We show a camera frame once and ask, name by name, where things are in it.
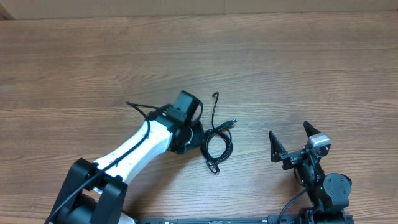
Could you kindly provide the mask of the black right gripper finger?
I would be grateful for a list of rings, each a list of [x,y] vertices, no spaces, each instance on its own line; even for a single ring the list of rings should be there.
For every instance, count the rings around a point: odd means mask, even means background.
[[[272,131],[269,131],[269,140],[271,144],[271,162],[280,162],[282,156],[287,154],[287,151]]]
[[[303,126],[305,129],[305,132],[307,134],[307,137],[309,138],[310,136],[320,134],[320,131],[314,128],[308,121],[303,122]]]

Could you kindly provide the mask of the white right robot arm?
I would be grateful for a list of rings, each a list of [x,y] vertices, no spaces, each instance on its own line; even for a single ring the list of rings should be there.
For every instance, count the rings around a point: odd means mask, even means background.
[[[271,161],[282,162],[283,170],[292,169],[296,181],[303,190],[281,210],[276,223],[353,223],[351,215],[345,214],[349,206],[352,180],[339,173],[325,174],[320,165],[331,148],[331,139],[314,128],[308,121],[303,123],[308,137],[306,145],[288,152],[276,135],[269,131]],[[311,207],[301,208],[298,215],[286,215],[286,210],[302,195],[307,194]]]

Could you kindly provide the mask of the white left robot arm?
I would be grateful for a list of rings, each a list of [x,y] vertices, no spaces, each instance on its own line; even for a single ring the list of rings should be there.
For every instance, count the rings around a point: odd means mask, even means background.
[[[203,128],[195,117],[203,103],[181,91],[172,104],[153,107],[144,124],[109,154],[90,162],[84,158],[70,167],[46,223],[135,223],[123,212],[128,185],[157,156],[184,154],[203,142]]]

